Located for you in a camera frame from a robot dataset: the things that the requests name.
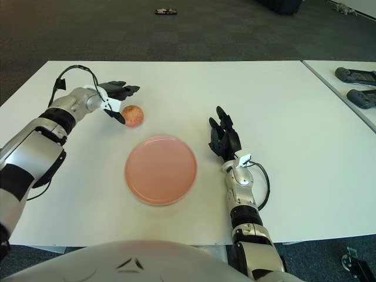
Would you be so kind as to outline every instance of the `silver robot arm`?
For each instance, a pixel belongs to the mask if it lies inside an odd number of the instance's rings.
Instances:
[[[110,82],[76,88],[56,99],[38,118],[27,124],[2,149],[0,155],[0,243],[2,256],[24,209],[31,188],[50,182],[66,157],[63,145],[85,115],[98,108],[125,123],[119,113],[121,100],[138,86]]]
[[[225,161],[222,171],[226,174],[227,205],[233,228],[229,264],[255,280],[273,271],[284,272],[283,262],[263,226],[252,194],[253,177],[247,167],[255,163],[251,162],[251,154],[241,149],[230,116],[219,106],[217,114],[220,125],[213,118],[209,119],[209,146]]]
[[[263,226],[252,194],[251,155],[238,151],[226,162],[227,205],[233,227],[229,264],[255,280],[272,271],[284,271],[283,262]]]

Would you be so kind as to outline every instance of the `gray carpet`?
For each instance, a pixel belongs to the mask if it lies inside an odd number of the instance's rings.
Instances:
[[[306,0],[294,16],[277,15],[254,0],[0,0],[0,5],[0,105],[47,60],[376,61],[376,22],[339,14],[324,0]],[[156,16],[156,8],[179,13]],[[339,262],[347,245],[376,273],[376,236],[277,247],[288,271],[302,279],[345,282],[354,281]],[[0,277],[55,256],[15,246]]]

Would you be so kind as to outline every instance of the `pink plate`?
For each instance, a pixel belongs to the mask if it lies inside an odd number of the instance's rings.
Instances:
[[[153,136],[133,149],[125,164],[128,188],[148,204],[171,204],[191,188],[197,173],[192,150],[180,139]]]

